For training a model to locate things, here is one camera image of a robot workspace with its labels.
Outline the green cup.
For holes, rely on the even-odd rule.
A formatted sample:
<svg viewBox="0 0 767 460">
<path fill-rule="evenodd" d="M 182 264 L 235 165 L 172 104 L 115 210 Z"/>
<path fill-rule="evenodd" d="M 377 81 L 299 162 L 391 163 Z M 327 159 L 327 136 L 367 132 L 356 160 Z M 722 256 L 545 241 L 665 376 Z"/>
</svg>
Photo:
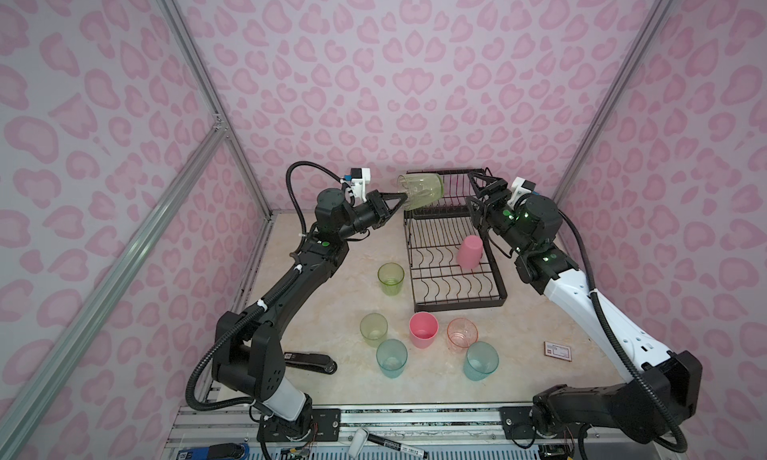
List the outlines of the green cup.
<svg viewBox="0 0 767 460">
<path fill-rule="evenodd" d="M 438 202 L 445 195 L 443 177 L 434 172 L 413 172 L 397 178 L 399 191 L 407 195 L 403 209 L 418 210 Z"/>
<path fill-rule="evenodd" d="M 379 268 L 378 280 L 385 295 L 396 296 L 403 288 L 405 270 L 396 262 L 387 262 Z"/>
</svg>

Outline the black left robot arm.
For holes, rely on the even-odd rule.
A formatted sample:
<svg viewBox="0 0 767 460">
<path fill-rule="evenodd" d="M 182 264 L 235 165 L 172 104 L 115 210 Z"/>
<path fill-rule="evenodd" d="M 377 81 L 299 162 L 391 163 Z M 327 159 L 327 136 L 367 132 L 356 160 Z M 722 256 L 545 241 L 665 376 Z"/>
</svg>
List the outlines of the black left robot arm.
<svg viewBox="0 0 767 460">
<path fill-rule="evenodd" d="M 309 297 L 341 267 L 352 237 L 381 228 L 406 201 L 403 192 L 373 190 L 355 204 L 339 188 L 319 194 L 315 222 L 292 254 L 293 266 L 254 304 L 241 313 L 225 313 L 217 324 L 216 341 L 206 355 L 213 378 L 243 395 L 214 410 L 249 404 L 308 428 L 310 398 L 285 378 L 282 336 Z"/>
</svg>

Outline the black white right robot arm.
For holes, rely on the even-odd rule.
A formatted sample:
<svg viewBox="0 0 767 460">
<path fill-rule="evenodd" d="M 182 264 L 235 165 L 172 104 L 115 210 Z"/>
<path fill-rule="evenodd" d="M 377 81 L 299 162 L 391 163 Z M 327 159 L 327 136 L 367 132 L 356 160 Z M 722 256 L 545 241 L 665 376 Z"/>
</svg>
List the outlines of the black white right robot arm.
<svg viewBox="0 0 767 460">
<path fill-rule="evenodd" d="M 674 352 L 600 292 L 574 222 L 533 182 L 479 171 L 469 174 L 469 184 L 473 193 L 465 202 L 473 225 L 507 244 L 521 281 L 567 313 L 622 378 L 603 387 L 559 384 L 535 395 L 533 430 L 551 436 L 571 424 L 582 433 L 611 428 L 637 443 L 686 452 L 681 425 L 696 412 L 698 358 L 688 350 Z"/>
</svg>

